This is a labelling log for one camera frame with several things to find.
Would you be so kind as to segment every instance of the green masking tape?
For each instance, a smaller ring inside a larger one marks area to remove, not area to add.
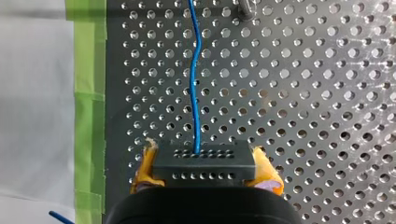
[[[106,1],[65,0],[74,22],[75,209],[77,224],[105,212]]]

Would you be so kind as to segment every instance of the blue wire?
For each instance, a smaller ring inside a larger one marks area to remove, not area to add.
[[[54,211],[49,211],[49,215],[52,217],[55,217],[56,219],[60,220],[63,224],[74,224],[74,222],[70,221],[69,219],[61,216],[60,214],[54,212]]]
[[[201,151],[201,121],[199,120],[199,109],[197,103],[196,89],[194,86],[195,81],[195,66],[197,64],[199,54],[201,51],[201,32],[199,31],[197,17],[195,15],[194,4],[192,0],[189,0],[189,8],[192,18],[192,24],[194,26],[195,37],[197,40],[197,46],[195,48],[194,55],[192,56],[191,67],[190,67],[190,98],[192,107],[192,117],[194,119],[194,153],[199,154]]]

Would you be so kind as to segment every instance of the hole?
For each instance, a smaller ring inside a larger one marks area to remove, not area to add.
[[[345,121],[348,121],[348,120],[351,120],[352,118],[353,118],[353,114],[351,113],[351,112],[345,112],[344,114],[343,114],[343,120],[345,120]]]
[[[303,192],[303,188],[301,186],[295,186],[293,191],[294,193],[301,193]]]
[[[304,169],[301,168],[301,167],[297,167],[297,168],[294,169],[294,173],[296,175],[303,175],[304,174]]]
[[[389,154],[386,154],[382,157],[382,162],[384,163],[390,163],[393,161],[393,157],[390,156]]]
[[[329,134],[326,131],[320,131],[318,137],[321,140],[325,140],[329,137]]]
[[[326,151],[324,151],[324,150],[319,150],[319,151],[317,152],[317,157],[318,157],[319,159],[326,158],[326,156],[327,156],[327,153],[326,153]]]
[[[297,123],[296,123],[296,121],[291,120],[291,121],[289,121],[288,125],[289,125],[289,127],[293,128],[293,127],[295,127],[297,125]]]
[[[283,147],[278,147],[276,149],[276,155],[277,156],[283,156],[285,154],[285,149]]]
[[[302,111],[300,111],[299,113],[298,113],[298,117],[300,118],[300,119],[307,119],[308,118],[308,111],[306,111],[306,110],[302,110]]]
[[[370,160],[370,155],[367,153],[361,153],[361,161],[368,161]]]
[[[222,116],[227,115],[227,114],[228,114],[228,109],[227,109],[227,107],[222,107],[222,108],[220,109],[219,113],[220,113]]]
[[[248,91],[246,89],[241,89],[239,90],[239,97],[247,97],[248,96]]]
[[[335,177],[337,177],[337,179],[344,179],[346,175],[347,174],[344,171],[337,171],[337,173],[335,173]]]
[[[258,130],[257,130],[257,135],[258,136],[263,136],[265,134],[265,129],[264,128],[259,128]]]
[[[245,127],[239,127],[238,128],[238,133],[239,134],[243,134],[243,133],[245,133],[247,131],[247,129],[245,128]]]
[[[340,153],[338,153],[338,159],[340,161],[344,161],[347,159],[347,153],[345,151],[341,151]]]
[[[259,111],[257,112],[257,114],[259,115],[259,117],[263,117],[266,113],[267,113],[266,110],[263,109],[263,108],[259,109]]]
[[[323,189],[321,188],[314,188],[313,193],[317,196],[322,195],[323,194]]]
[[[210,173],[209,174],[209,179],[216,179],[216,174],[215,173]]]
[[[278,129],[278,130],[276,131],[276,135],[277,135],[278,137],[283,137],[283,136],[286,135],[286,131],[285,131],[284,129]]]
[[[349,138],[350,138],[350,133],[348,133],[348,132],[342,132],[342,133],[340,134],[340,138],[341,138],[341,140],[343,140],[343,141],[347,141],[347,140],[349,140]]]
[[[340,197],[342,197],[342,196],[344,196],[344,192],[341,190],[341,189],[336,189],[335,191],[334,191],[334,197],[336,197],[336,198],[340,198]]]
[[[366,142],[370,142],[371,140],[373,140],[373,135],[370,133],[364,133],[363,134],[363,140]]]
[[[306,130],[300,130],[297,132],[297,136],[299,138],[305,138],[306,137]]]

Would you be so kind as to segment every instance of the perforated metal sheet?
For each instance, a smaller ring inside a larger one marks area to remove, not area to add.
[[[196,1],[203,140],[264,146],[305,223],[395,223],[391,0]],[[187,1],[108,1],[107,208],[145,137],[191,143]]]

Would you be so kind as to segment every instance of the blue cable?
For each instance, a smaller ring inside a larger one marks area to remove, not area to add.
[[[74,222],[70,221],[69,219],[61,216],[60,214],[54,212],[54,211],[49,211],[49,215],[52,217],[55,217],[59,221],[61,221],[63,224],[74,224]]]
[[[192,0],[189,0],[189,8],[192,18],[192,24],[194,26],[195,37],[197,40],[197,46],[195,48],[194,55],[192,56],[191,67],[190,67],[190,98],[192,107],[192,118],[194,119],[194,154],[199,154],[201,151],[201,121],[199,120],[199,109],[197,103],[197,94],[194,86],[195,81],[195,66],[197,64],[199,54],[201,52],[201,32],[199,31],[197,17],[195,15],[194,4]]]

